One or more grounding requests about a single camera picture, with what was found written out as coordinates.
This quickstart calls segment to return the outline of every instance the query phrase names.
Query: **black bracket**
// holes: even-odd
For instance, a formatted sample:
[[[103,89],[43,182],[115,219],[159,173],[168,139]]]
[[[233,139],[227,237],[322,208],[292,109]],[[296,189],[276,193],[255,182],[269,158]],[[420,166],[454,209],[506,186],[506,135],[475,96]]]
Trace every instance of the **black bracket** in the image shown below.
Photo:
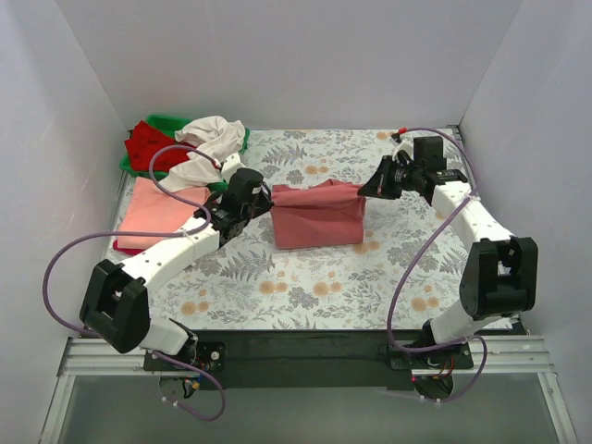
[[[105,259],[92,270],[80,320],[120,353],[135,349],[150,328],[148,290]]]
[[[198,366],[226,389],[385,387],[413,390],[413,369],[434,369],[454,359],[454,368],[473,367],[466,344],[436,353],[407,358],[389,348],[384,330],[201,330]],[[395,339],[409,347],[423,344],[424,330],[393,330]],[[219,352],[212,360],[212,352]],[[148,372],[187,370],[147,354],[143,369]],[[215,387],[207,380],[200,389]],[[444,398],[445,394],[432,393]]]
[[[226,362],[226,344],[220,341],[199,341],[195,349],[195,355],[187,359],[186,355],[171,356],[178,361],[191,363],[194,367],[201,368],[208,372],[221,372],[224,370]],[[146,353],[144,355],[143,369],[148,372],[165,372],[171,369],[178,369],[187,372],[185,367],[177,368],[171,366],[167,361],[162,359],[153,359],[152,354]]]
[[[413,139],[413,159],[404,151],[393,159],[384,155],[376,173],[358,194],[378,199],[399,199],[403,191],[416,191],[432,204],[434,189],[451,181],[467,182],[458,169],[447,169],[444,142],[441,137]]]
[[[249,168],[239,168],[230,178],[228,189],[212,194],[204,207],[212,216],[212,227],[220,233],[220,247],[239,236],[254,219],[268,212],[273,203],[271,195],[264,192],[261,173]],[[194,217],[204,217],[200,209]]]
[[[475,321],[535,305],[538,247],[531,238],[475,242],[461,279],[461,303]],[[500,265],[509,268],[500,273]]]
[[[436,345],[432,334],[431,322],[426,321],[421,330],[418,330],[417,338],[414,341],[399,341],[403,347],[418,349]],[[468,343],[450,345],[443,349],[424,353],[409,353],[389,346],[388,356],[390,366],[393,370],[405,369],[430,369],[434,366],[442,366],[454,361],[454,367],[457,369],[473,368],[473,359]]]

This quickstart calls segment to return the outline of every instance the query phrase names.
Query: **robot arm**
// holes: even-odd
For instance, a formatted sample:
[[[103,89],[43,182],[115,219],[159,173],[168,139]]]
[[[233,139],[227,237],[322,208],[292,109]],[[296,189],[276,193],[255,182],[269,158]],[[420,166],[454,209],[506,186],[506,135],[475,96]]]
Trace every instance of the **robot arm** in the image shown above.
[[[198,210],[178,230],[179,237],[161,240],[119,264],[105,259],[92,271],[80,320],[118,352],[142,347],[191,361],[196,336],[176,321],[151,318],[149,296],[198,258],[240,235],[251,219],[269,211],[271,196],[261,173],[243,167],[233,173],[228,189],[213,194],[204,205],[211,215],[205,229],[186,234],[205,223],[205,215]]]
[[[411,145],[395,134],[393,140],[399,143],[395,154],[382,158],[378,171],[359,194],[397,199],[402,191],[416,191],[449,217],[470,195],[471,187],[461,171],[447,169],[442,139],[415,138]],[[450,224],[469,256],[460,299],[427,326],[436,344],[469,337],[535,304],[538,251],[532,239],[514,237],[475,197]]]

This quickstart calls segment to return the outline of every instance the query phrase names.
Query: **table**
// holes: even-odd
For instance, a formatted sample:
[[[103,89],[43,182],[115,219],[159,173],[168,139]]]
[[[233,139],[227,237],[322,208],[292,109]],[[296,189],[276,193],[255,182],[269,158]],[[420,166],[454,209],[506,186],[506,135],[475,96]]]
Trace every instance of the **table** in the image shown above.
[[[444,129],[453,135],[451,129]],[[393,151],[389,130],[254,130],[243,163],[267,183],[310,187],[326,179],[366,182],[383,154]],[[417,131],[414,137],[431,135]],[[450,168],[466,172],[445,141]],[[117,224],[134,179],[125,184]],[[443,217],[417,194],[397,201],[368,199],[364,243],[281,251],[270,214],[255,219],[235,240],[179,273],[151,297],[152,316],[189,328],[384,328],[399,278]],[[106,257],[127,256],[109,249]],[[404,287],[394,328],[420,328],[458,298],[467,252],[447,228]],[[511,328],[508,319],[488,326]]]

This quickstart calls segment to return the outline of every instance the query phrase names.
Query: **pink cloth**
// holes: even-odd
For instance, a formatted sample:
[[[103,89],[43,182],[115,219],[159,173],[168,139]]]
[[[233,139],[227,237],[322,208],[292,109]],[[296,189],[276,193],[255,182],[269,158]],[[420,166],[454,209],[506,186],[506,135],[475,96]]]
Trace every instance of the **pink cloth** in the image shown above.
[[[347,245],[364,241],[366,199],[360,185],[329,179],[308,190],[274,185],[271,217],[278,248]]]
[[[175,194],[198,204],[210,195],[207,188],[189,188]],[[179,202],[159,191],[150,179],[137,178],[129,202],[128,212],[119,226],[121,231],[168,232],[179,229],[196,210],[194,206]],[[119,236],[121,249],[145,250],[163,238]]]

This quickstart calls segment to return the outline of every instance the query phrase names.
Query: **black metal bar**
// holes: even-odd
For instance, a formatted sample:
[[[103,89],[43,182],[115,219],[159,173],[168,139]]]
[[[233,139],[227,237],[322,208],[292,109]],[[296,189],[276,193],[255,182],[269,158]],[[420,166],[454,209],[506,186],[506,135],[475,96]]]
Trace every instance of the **black metal bar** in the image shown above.
[[[223,370],[211,373],[223,387],[232,388],[319,388],[381,387],[412,390],[411,368],[426,368],[425,357],[403,359],[394,366],[391,358],[404,353],[392,351],[384,330],[200,330],[199,344],[224,344]],[[403,344],[419,339],[421,330],[395,330]],[[472,368],[468,346],[450,350],[455,368]],[[210,356],[203,357],[211,363]],[[146,356],[146,371],[178,370]],[[208,383],[203,389],[211,389]]]

